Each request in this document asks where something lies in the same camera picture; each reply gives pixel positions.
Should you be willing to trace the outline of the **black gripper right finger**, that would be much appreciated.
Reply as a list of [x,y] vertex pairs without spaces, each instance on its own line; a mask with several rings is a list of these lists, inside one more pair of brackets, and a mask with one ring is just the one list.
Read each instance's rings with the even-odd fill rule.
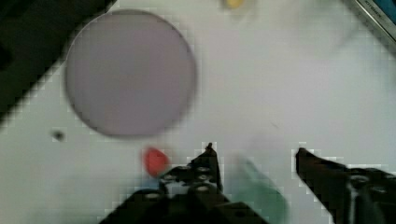
[[395,175],[348,168],[301,147],[296,173],[331,214],[334,224],[396,224]]

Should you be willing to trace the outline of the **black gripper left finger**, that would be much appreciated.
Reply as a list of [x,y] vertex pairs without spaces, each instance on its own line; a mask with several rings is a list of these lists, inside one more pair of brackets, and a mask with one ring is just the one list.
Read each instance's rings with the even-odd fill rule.
[[269,224],[222,190],[217,152],[207,145],[188,164],[161,175],[156,189],[134,192],[98,224]]

